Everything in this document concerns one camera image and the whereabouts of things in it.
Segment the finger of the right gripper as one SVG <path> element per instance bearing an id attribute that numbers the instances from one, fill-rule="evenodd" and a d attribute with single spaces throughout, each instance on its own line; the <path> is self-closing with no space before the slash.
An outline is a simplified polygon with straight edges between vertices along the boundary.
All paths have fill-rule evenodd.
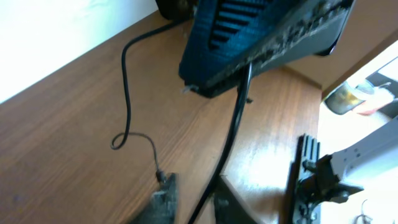
<path id="1" fill-rule="evenodd" d="M 255 76 L 309 55 L 332 53 L 353 0 L 201 0 L 178 74 L 213 98 Z"/>

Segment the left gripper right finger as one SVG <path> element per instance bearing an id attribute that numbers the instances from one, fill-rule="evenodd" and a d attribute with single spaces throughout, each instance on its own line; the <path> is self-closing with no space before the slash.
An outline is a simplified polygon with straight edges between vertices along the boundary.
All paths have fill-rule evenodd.
<path id="1" fill-rule="evenodd" d="M 213 194 L 216 224 L 257 224 L 237 191 L 225 176 L 220 176 Z"/>

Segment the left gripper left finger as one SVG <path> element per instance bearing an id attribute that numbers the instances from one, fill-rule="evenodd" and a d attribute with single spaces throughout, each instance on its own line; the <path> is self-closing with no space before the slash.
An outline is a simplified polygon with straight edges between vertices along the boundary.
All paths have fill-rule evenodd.
<path id="1" fill-rule="evenodd" d="M 171 173 L 128 224 L 174 224 L 178 210 L 178 175 Z"/>

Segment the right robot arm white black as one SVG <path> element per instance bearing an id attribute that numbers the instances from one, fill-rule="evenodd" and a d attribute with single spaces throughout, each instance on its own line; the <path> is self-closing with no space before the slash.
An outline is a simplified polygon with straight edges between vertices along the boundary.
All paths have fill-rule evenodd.
<path id="1" fill-rule="evenodd" d="M 189 221 L 194 223 L 210 195 L 221 185 L 221 171 L 233 148 L 248 102 L 253 77 L 296 58 L 329 55 L 343 32 L 353 1 L 200 0 L 179 66 L 180 78 L 193 92 L 214 98 L 236 88 L 238 97 L 226 143 L 216 169 Z M 323 202 L 346 202 L 362 187 L 349 173 L 364 170 L 397 142 L 397 122 L 377 129 L 347 149 L 297 161 L 290 219 L 311 222 Z"/>

